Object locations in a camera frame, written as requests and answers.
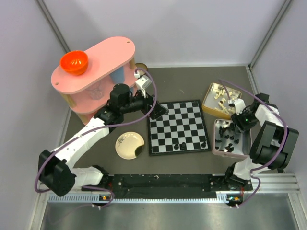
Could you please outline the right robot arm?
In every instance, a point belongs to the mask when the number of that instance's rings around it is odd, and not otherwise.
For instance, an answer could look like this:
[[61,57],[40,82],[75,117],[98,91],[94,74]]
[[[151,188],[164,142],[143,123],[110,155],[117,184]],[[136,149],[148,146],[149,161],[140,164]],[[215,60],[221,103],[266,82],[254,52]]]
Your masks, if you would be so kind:
[[242,99],[232,99],[230,106],[235,110],[231,116],[235,131],[244,134],[256,124],[261,126],[248,157],[227,168],[224,184],[235,190],[245,187],[251,177],[260,172],[284,169],[290,161],[299,132],[285,125],[278,107],[269,102],[267,94],[256,94],[249,106]]

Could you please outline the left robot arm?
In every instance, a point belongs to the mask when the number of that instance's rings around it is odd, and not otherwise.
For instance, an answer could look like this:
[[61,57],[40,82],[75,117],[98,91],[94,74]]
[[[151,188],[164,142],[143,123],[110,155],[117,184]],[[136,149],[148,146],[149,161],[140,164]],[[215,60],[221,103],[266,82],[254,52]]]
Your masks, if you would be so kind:
[[87,125],[70,140],[52,152],[44,150],[39,155],[35,191],[40,193],[41,182],[57,196],[64,196],[75,188],[93,185],[98,190],[107,188],[109,179],[100,166],[75,168],[76,162],[99,140],[109,135],[116,127],[125,126],[124,115],[141,111],[144,117],[159,118],[168,113],[155,96],[145,90],[131,94],[125,84],[117,84],[110,98],[90,119]]

